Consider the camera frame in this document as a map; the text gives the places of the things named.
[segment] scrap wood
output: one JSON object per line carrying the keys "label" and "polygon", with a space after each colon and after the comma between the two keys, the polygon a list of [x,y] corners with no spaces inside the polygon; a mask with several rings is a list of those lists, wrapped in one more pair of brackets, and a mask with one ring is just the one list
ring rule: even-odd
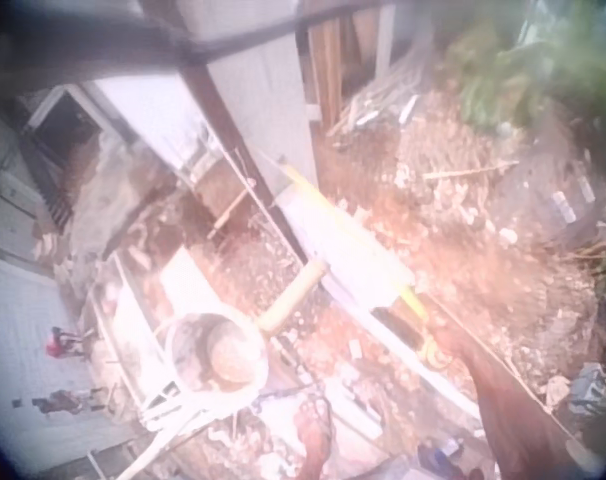
{"label": "scrap wood", "polygon": [[357,118],[362,118],[371,111],[382,112],[409,91],[413,91],[420,81],[420,72],[414,72],[409,80],[404,78],[411,66],[410,54],[396,62],[384,77],[375,78],[361,91],[355,94],[348,107],[343,109],[338,121],[328,130],[326,136],[332,137],[340,131],[350,132],[354,129]]}
{"label": "scrap wood", "polygon": [[491,172],[493,170],[498,170],[504,167],[511,167],[513,165],[517,165],[518,160],[513,160],[510,162],[503,162],[498,165],[493,165],[491,167],[481,167],[481,168],[473,168],[471,170],[459,170],[455,172],[433,172],[433,173],[424,173],[423,180],[439,180],[442,178],[454,178],[454,177],[465,177],[467,175],[474,175],[476,173],[485,173]]}

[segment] yellow handle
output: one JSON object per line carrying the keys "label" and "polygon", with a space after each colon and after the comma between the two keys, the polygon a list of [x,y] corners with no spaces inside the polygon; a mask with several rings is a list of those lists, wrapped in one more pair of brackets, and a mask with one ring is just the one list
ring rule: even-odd
{"label": "yellow handle", "polygon": [[[348,229],[343,226],[343,219],[337,215],[334,205],[332,205],[327,198],[323,196],[319,190],[314,187],[310,182],[307,181],[305,177],[303,177],[299,172],[297,172],[291,165],[288,164],[279,164],[281,171],[287,175],[287,177],[294,182],[304,193],[307,193],[313,200],[319,203],[323,208],[328,210],[332,216],[334,216],[336,223],[341,227],[341,229],[350,235],[357,242],[361,243],[365,247],[363,241],[354,236]],[[416,297],[414,292],[403,282],[399,282],[396,278],[392,278],[392,285],[394,289],[399,294],[399,297],[403,299],[403,301],[418,315],[418,317],[426,322],[428,320],[427,310],[421,303],[421,301]]]}

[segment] wooden plank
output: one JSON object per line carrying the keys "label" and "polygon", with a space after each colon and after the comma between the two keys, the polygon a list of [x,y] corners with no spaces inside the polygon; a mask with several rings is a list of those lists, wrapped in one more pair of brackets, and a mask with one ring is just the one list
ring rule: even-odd
{"label": "wooden plank", "polygon": [[321,106],[323,128],[329,130],[341,114],[341,29],[339,20],[326,21],[309,32],[310,56]]}
{"label": "wooden plank", "polygon": [[378,42],[376,47],[375,77],[380,78],[390,69],[392,58],[392,44],[394,42],[394,14],[396,5],[381,7],[379,15]]}
{"label": "wooden plank", "polygon": [[352,16],[356,37],[361,51],[361,62],[374,62],[376,58],[376,44],[379,32],[379,9],[372,8],[356,12]]}

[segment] rubble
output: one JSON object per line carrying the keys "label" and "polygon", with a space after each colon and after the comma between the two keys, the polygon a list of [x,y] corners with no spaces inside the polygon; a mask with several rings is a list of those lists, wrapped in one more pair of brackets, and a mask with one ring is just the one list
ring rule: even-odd
{"label": "rubble", "polygon": [[[339,150],[317,145],[317,161],[321,190],[372,212],[364,226],[415,273],[416,291],[456,311],[540,391],[578,373],[596,297],[580,265],[534,256],[517,231],[495,227],[492,188],[518,165],[523,142],[514,128],[498,139],[474,132],[452,93],[434,90],[400,130],[379,121],[343,136]],[[464,370],[446,373],[473,392]]]}

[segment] metal pipe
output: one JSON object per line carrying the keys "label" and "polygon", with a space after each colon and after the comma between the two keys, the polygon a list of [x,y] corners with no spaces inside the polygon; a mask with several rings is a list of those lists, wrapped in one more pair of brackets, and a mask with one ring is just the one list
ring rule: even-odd
{"label": "metal pipe", "polygon": [[312,259],[307,262],[279,298],[257,319],[257,326],[270,336],[276,334],[285,320],[321,281],[329,269],[327,262],[320,259]]}
{"label": "metal pipe", "polygon": [[92,450],[89,450],[87,452],[87,459],[90,461],[90,463],[92,464],[92,467],[94,468],[94,470],[96,471],[96,473],[99,474],[99,478],[101,480],[107,480],[107,477],[105,476],[105,474],[103,473],[103,470],[101,470],[101,467],[99,467],[98,462],[96,461],[96,458],[94,458],[94,455],[92,455]]}

